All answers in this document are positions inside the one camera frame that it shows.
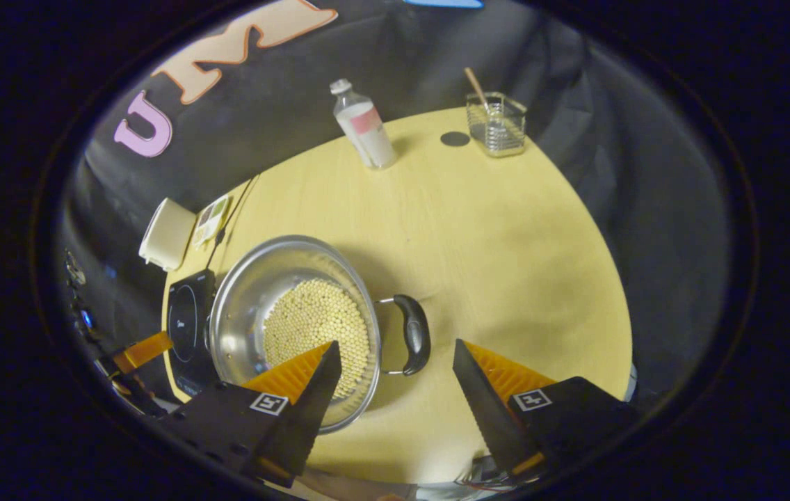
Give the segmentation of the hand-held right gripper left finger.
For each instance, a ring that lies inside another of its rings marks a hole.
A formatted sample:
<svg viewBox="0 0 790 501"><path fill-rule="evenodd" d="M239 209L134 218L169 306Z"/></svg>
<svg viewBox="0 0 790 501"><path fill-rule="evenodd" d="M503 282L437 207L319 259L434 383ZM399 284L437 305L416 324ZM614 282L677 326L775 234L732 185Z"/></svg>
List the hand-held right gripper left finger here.
<svg viewBox="0 0 790 501"><path fill-rule="evenodd" d="M303 473L340 376L340 344L333 340L243 385L215 383L159 424L230 472L290 488Z"/></svg>

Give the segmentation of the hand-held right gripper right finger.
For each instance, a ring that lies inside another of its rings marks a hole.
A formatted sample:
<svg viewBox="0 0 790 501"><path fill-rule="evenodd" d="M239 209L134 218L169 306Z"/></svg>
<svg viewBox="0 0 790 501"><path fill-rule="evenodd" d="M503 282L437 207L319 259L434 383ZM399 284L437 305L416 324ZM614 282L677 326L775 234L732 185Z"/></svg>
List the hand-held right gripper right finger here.
<svg viewBox="0 0 790 501"><path fill-rule="evenodd" d="M462 339L453 373L490 456L513 481L573 467L639 419L633 406L586 378L555 381Z"/></svg>

